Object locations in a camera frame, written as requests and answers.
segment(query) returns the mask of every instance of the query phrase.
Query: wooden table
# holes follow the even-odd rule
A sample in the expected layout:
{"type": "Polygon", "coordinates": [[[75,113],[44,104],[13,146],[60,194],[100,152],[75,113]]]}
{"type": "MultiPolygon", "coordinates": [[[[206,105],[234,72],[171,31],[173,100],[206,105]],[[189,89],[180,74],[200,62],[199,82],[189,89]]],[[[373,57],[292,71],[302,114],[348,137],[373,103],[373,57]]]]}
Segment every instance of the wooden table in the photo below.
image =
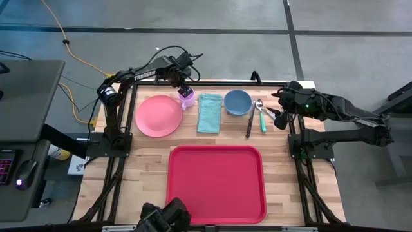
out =
{"type": "MultiPolygon", "coordinates": [[[[265,106],[280,109],[277,98],[271,96],[275,87],[216,87],[195,86],[196,94],[219,93],[225,94],[239,88],[248,92],[253,99],[261,98],[265,106]]],[[[154,95],[168,95],[177,99],[176,89],[168,86],[139,86],[135,111],[147,98],[154,95]]],[[[137,128],[133,118],[131,132],[133,143],[130,156],[126,159],[122,187],[118,200],[117,224],[136,224],[140,210],[145,202],[157,206],[165,206],[167,165],[170,151],[179,145],[252,145],[256,147],[263,158],[265,191],[267,200],[267,216],[259,223],[266,226],[303,225],[303,213],[297,175],[294,161],[290,158],[286,136],[289,130],[279,130],[273,121],[265,115],[267,132],[261,133],[260,120],[255,111],[252,134],[245,138],[248,116],[234,117],[228,115],[222,106],[220,134],[197,133],[198,101],[195,106],[188,108],[183,115],[180,127],[164,138],[150,138],[137,128]]],[[[307,128],[324,130],[322,122],[305,119],[307,128]]],[[[98,116],[96,131],[103,131],[105,126],[104,110],[101,108],[98,116]]],[[[87,212],[102,191],[104,175],[108,163],[107,158],[97,158],[88,164],[84,173],[79,198],[73,214],[73,220],[87,212]]],[[[336,216],[344,221],[339,189],[335,173],[330,163],[325,160],[313,160],[317,189],[323,200],[336,216]]],[[[314,215],[313,201],[308,197],[311,215],[314,215]]],[[[108,215],[111,196],[106,204],[108,215]]]]}

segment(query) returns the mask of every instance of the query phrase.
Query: metal spoon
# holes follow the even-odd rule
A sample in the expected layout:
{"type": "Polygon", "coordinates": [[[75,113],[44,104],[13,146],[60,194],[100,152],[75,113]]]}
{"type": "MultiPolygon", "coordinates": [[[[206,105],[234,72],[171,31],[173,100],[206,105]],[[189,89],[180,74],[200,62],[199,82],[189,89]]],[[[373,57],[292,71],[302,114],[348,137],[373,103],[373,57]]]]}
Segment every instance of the metal spoon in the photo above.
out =
{"type": "Polygon", "coordinates": [[[266,126],[265,126],[265,119],[263,118],[263,113],[262,113],[262,109],[263,109],[262,99],[256,99],[256,108],[260,112],[260,126],[262,128],[262,132],[265,133],[266,132],[266,126]]]}

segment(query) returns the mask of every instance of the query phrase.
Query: teal towel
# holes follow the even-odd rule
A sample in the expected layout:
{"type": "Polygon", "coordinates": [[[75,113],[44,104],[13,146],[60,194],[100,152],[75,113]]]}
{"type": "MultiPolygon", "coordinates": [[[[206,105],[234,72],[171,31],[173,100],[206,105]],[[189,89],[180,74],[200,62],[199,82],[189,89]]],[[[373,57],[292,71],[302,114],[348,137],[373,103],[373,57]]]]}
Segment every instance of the teal towel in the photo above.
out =
{"type": "Polygon", "coordinates": [[[198,132],[219,133],[221,95],[202,93],[199,96],[198,132]]]}

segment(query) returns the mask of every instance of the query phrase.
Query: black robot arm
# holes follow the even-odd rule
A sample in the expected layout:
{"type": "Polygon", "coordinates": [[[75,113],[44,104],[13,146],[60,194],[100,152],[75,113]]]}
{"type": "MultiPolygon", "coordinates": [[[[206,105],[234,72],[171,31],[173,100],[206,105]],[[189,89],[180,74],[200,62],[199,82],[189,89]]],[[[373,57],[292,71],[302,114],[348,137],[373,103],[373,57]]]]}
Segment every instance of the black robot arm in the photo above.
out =
{"type": "Polygon", "coordinates": [[[177,197],[163,209],[145,203],[135,232],[186,232],[189,229],[190,221],[190,213],[185,204],[177,197]]]}
{"type": "MultiPolygon", "coordinates": [[[[185,82],[185,78],[190,78],[191,68],[193,68],[191,57],[200,56],[192,56],[187,51],[184,51],[178,58],[163,55],[142,67],[119,71],[104,80],[97,89],[97,95],[105,108],[104,136],[109,140],[111,149],[122,150],[128,141],[125,140],[124,133],[120,130],[117,115],[117,107],[126,96],[127,89],[138,81],[154,77],[155,84],[159,80],[168,81],[172,87],[179,88],[178,92],[181,95],[188,96],[193,91],[185,82]],[[112,87],[113,83],[120,83],[118,92],[112,87]]],[[[195,68],[193,69],[200,78],[199,72],[195,68]]]]}
{"type": "Polygon", "coordinates": [[[393,142],[387,125],[389,117],[357,108],[343,97],[321,93],[314,88],[304,89],[297,81],[292,81],[272,95],[279,97],[279,104],[283,109],[282,112],[270,109],[276,114],[274,125],[279,129],[286,128],[289,114],[320,121],[331,119],[361,125],[357,130],[346,131],[318,132],[305,129],[301,133],[300,145],[363,141],[371,145],[386,146],[393,142]]]}

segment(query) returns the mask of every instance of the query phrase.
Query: computer mouse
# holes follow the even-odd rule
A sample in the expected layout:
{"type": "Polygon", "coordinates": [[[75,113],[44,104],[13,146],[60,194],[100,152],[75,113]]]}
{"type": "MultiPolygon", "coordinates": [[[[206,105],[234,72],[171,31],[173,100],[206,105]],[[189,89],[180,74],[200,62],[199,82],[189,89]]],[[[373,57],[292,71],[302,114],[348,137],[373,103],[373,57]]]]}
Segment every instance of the computer mouse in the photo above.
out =
{"type": "Polygon", "coordinates": [[[15,187],[18,190],[26,190],[30,188],[33,182],[35,167],[37,162],[35,160],[23,161],[15,174],[15,187]]]}

